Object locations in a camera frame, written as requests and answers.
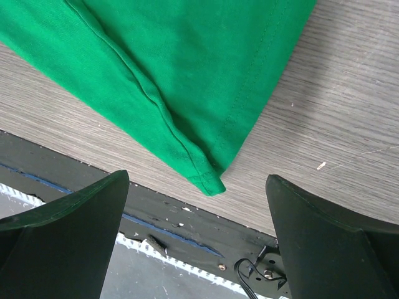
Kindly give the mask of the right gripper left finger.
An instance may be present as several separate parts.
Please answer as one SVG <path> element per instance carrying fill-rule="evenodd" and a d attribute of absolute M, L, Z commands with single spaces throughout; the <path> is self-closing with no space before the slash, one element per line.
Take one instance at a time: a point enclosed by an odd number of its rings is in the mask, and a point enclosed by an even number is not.
<path fill-rule="evenodd" d="M 128 189 L 119 170 L 1 219 L 1 298 L 99 298 Z"/>

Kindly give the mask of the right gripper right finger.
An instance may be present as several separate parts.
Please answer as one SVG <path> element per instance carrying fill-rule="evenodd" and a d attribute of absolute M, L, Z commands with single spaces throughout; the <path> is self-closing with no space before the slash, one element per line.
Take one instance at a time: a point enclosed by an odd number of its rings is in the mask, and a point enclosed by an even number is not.
<path fill-rule="evenodd" d="M 266 196 L 292 298 L 398 298 L 398 225 L 276 174 Z"/>

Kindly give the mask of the green t shirt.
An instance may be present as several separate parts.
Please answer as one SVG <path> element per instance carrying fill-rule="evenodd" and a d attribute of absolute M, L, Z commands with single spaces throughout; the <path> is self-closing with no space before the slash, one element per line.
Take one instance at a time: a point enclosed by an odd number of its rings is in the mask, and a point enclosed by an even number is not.
<path fill-rule="evenodd" d="M 207 196 L 314 1 L 2 1 L 1 41 Z"/>

